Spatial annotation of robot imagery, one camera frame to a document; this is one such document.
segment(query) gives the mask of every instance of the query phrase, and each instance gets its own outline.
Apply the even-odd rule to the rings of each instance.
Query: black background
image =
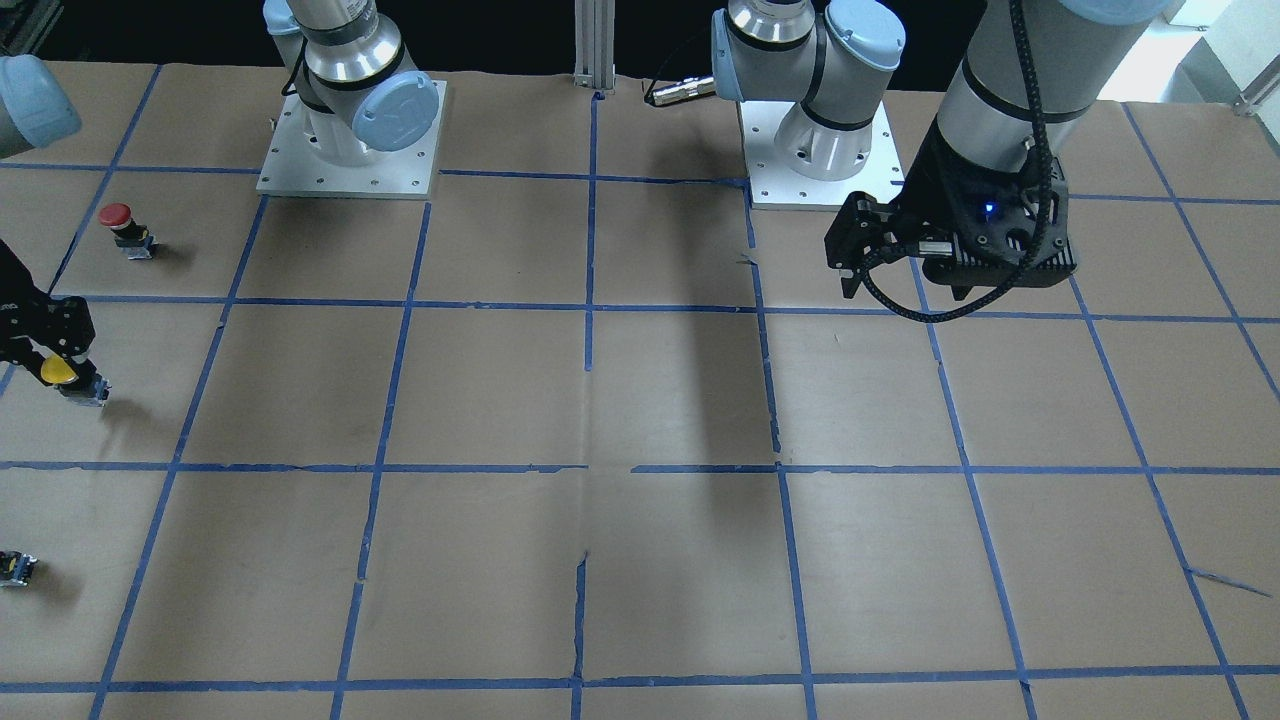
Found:
[[[882,0],[906,26],[890,87],[946,90],[984,0]],[[818,6],[826,0],[818,0]],[[256,0],[65,0],[40,55],[49,60],[280,65]],[[710,15],[724,0],[617,0],[620,74],[710,73]],[[426,70],[559,74],[573,70],[573,0],[378,0]]]

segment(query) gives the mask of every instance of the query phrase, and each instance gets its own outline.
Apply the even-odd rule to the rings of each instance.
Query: metal mounting plate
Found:
[[[881,202],[902,190],[902,167],[888,128],[884,104],[872,120],[872,152],[861,172],[845,181],[815,181],[787,167],[773,145],[773,136],[795,102],[741,102],[742,151],[751,178],[751,205],[762,210],[838,210],[850,192],[860,190]]]
[[[334,165],[319,158],[302,132],[302,102],[297,95],[285,97],[271,135],[271,149],[257,177],[257,192],[283,197],[430,199],[448,85],[433,82],[440,94],[440,111],[431,129],[404,150],[384,152],[376,163],[358,168]]]

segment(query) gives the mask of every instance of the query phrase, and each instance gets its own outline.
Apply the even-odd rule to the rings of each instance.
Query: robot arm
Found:
[[[712,19],[716,92],[726,100],[791,101],[774,142],[813,179],[859,173],[872,119],[897,69],[906,33],[876,0],[731,0]]]
[[[855,192],[827,233],[845,297],[860,284],[920,322],[977,310],[1011,287],[1048,287],[1076,268],[1068,183],[1056,152],[1167,0],[991,0],[901,193]],[[869,272],[923,258],[964,300],[940,315],[888,301]]]
[[[0,158],[79,131],[81,120],[37,58],[0,58]],[[82,297],[54,300],[0,241],[0,361],[22,365],[78,405],[101,406],[109,386],[88,359],[93,320]],[[52,350],[45,356],[36,346]]]
[[[379,151],[403,150],[431,128],[439,94],[374,0],[266,0],[262,15],[312,114]]]

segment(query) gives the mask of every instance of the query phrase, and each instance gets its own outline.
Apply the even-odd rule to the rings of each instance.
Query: light blue joint cover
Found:
[[[1151,22],[1169,0],[1059,0],[1064,8],[1087,20],[1105,26],[1132,26]]]
[[[273,36],[302,32],[287,0],[266,0],[266,3],[262,3],[262,19],[266,20],[266,32]]]
[[[410,70],[370,91],[356,109],[351,129],[374,150],[393,152],[421,140],[439,111],[440,94],[431,78]]]
[[[724,10],[712,15],[712,74],[716,77],[716,95],[724,100],[741,102],[742,88],[737,85],[737,70],[733,68],[733,50],[728,41],[728,26],[724,24]]]
[[[32,147],[79,132],[79,114],[40,58],[0,58],[0,97],[9,118]]]
[[[906,29],[892,10],[876,0],[831,0],[827,27],[855,58],[884,72],[897,69]]]

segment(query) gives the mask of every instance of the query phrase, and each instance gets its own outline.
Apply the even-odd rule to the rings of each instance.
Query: red button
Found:
[[[129,224],[129,218],[133,213],[129,211],[129,206],[123,202],[114,202],[102,208],[97,213],[97,222],[102,223],[109,228],[118,228]]]

